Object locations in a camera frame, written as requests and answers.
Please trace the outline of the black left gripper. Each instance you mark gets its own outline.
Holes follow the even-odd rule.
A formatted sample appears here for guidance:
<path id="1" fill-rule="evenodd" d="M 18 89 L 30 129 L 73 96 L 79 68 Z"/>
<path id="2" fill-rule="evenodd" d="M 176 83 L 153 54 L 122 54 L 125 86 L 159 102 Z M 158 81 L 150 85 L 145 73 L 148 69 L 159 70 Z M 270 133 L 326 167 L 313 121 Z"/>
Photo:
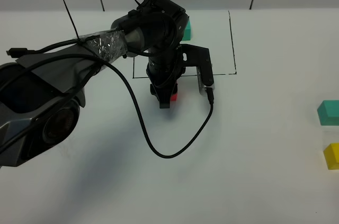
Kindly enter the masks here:
<path id="1" fill-rule="evenodd" d="M 182 46 L 148 60 L 146 73 L 151 81 L 150 93 L 157 98 L 160 109 L 171 106 L 173 88 L 177 89 L 177 79 L 182 75 L 182 62 Z"/>

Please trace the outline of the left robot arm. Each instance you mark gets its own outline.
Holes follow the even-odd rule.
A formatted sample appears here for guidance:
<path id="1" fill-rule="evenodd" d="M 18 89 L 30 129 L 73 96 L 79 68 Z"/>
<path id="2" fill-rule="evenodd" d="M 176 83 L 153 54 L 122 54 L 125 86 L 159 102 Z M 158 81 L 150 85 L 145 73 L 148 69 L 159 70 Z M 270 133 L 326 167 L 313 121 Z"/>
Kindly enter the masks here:
<path id="1" fill-rule="evenodd" d="M 189 17 L 170 0 L 144 0 L 109 30 L 40 50 L 12 48 L 1 66 L 1 165 L 17 167 L 64 141 L 85 105 L 88 81 L 120 57 L 144 56 L 150 91 L 168 108 L 183 73 Z"/>

